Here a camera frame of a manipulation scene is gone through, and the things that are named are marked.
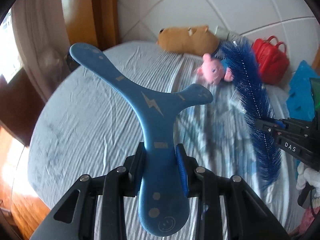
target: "wooden floor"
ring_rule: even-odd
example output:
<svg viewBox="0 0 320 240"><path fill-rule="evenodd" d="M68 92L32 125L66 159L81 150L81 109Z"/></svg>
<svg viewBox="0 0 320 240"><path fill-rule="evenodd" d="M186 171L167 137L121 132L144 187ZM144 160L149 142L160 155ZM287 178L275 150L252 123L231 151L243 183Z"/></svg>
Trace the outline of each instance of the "wooden floor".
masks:
<svg viewBox="0 0 320 240"><path fill-rule="evenodd" d="M50 209L28 183L28 148L0 127L0 207L8 221L29 239Z"/></svg>

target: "silver bolt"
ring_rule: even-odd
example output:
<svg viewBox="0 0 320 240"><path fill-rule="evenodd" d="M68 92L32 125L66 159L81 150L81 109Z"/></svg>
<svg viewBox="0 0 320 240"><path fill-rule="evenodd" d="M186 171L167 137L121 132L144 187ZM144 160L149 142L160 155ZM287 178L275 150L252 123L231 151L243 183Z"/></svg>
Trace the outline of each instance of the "silver bolt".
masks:
<svg viewBox="0 0 320 240"><path fill-rule="evenodd" d="M90 176L88 174L84 174L80 177L80 181L87 181L89 180Z"/></svg>
<svg viewBox="0 0 320 240"><path fill-rule="evenodd" d="M204 173L204 172L205 172L205 168L199 166L199 167L196 168L196 172L197 172L197 173Z"/></svg>
<svg viewBox="0 0 320 240"><path fill-rule="evenodd" d="M240 182L240 181L241 181L241 177L238 176L238 175L234 175L234 176L232 176L232 180L233 180L234 182Z"/></svg>
<svg viewBox="0 0 320 240"><path fill-rule="evenodd" d="M121 172L125 172L127 169L124 166L120 166L117 168L117 172L121 173Z"/></svg>

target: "bright window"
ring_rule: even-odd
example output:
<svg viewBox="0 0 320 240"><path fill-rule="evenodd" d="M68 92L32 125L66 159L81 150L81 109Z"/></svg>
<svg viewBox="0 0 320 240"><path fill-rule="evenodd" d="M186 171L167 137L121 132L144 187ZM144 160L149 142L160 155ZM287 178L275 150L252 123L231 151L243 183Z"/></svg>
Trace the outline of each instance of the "bright window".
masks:
<svg viewBox="0 0 320 240"><path fill-rule="evenodd" d="M21 69L20 56L13 36L11 9L0 25L0 75L9 83Z"/></svg>

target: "blue fluffy tail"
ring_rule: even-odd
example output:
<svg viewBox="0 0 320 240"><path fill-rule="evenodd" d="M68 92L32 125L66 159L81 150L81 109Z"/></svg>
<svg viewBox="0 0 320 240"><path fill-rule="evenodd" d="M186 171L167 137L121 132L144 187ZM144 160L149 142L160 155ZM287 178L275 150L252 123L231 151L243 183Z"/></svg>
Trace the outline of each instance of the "blue fluffy tail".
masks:
<svg viewBox="0 0 320 240"><path fill-rule="evenodd" d="M241 105L246 111L245 119L258 159L262 188L266 189L279 177L281 155L272 136L257 130L254 125L256 118L273 118L268 95L259 76L258 63L246 38L237 43L226 42L221 50L234 76L233 83L240 94Z"/></svg>

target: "mini red bag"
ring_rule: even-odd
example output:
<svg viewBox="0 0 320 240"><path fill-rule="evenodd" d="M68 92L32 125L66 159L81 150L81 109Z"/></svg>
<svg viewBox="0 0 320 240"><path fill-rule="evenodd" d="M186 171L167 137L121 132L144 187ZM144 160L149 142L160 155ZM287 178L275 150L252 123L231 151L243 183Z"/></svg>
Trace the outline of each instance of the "mini red bag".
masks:
<svg viewBox="0 0 320 240"><path fill-rule="evenodd" d="M276 45L270 43L272 39L276 39ZM284 45L284 52L279 50L281 44ZM279 42L276 36L271 36L267 40L257 39L253 43L252 49L259 63L262 82L269 85L278 84L289 66L286 44L282 41Z"/></svg>

